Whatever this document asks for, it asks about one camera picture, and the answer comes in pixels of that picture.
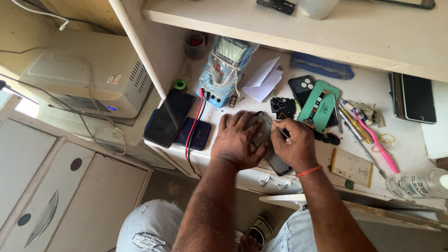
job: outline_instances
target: plastic cup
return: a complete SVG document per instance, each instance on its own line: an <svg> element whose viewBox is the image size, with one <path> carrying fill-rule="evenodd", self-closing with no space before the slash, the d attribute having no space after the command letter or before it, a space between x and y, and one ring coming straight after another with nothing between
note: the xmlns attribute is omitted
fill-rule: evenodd
<svg viewBox="0 0 448 252"><path fill-rule="evenodd" d="M296 8L304 17L325 19L335 8L339 0L297 0Z"/></svg>
<svg viewBox="0 0 448 252"><path fill-rule="evenodd" d="M192 32L185 36L185 50L188 58L200 60L205 56L205 38L199 32Z"/></svg>

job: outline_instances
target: sim tray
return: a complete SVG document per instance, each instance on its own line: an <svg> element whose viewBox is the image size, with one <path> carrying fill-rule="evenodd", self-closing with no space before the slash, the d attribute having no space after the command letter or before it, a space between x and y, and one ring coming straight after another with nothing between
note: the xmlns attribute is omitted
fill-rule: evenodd
<svg viewBox="0 0 448 252"><path fill-rule="evenodd" d="M237 102L237 96L231 96L230 97L230 102L228 103L228 106L233 108L235 107L235 103Z"/></svg>

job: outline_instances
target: green tape roll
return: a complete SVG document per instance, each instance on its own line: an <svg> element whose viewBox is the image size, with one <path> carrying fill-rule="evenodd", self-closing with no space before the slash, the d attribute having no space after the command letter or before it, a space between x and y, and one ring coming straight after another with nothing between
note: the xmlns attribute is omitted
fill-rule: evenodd
<svg viewBox="0 0 448 252"><path fill-rule="evenodd" d="M174 87L180 90L187 88L187 83L183 79L178 79L174 82Z"/></svg>

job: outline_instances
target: multimeter display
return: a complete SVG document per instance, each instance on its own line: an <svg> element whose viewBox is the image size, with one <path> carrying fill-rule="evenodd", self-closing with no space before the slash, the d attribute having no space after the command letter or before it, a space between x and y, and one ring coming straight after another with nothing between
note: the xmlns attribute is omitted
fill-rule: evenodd
<svg viewBox="0 0 448 252"><path fill-rule="evenodd" d="M216 49L216 53L230 59L234 63L237 63L241 55L247 50L247 47L240 48L229 41L223 39L221 40L220 44L218 45L218 48Z"/></svg>

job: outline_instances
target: sandal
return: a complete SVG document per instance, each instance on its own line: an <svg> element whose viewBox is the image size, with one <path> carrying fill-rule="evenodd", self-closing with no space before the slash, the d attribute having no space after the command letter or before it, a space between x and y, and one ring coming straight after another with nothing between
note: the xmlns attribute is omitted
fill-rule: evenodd
<svg viewBox="0 0 448 252"><path fill-rule="evenodd" d="M259 214L252 225L250 225L249 230L246 233L246 237L249 235L257 239L257 242L259 242L261 245L264 245L264 243L269 239L269 237L272 235L272 228L271 226L274 225L274 218L272 215L268 212L263 212Z"/></svg>

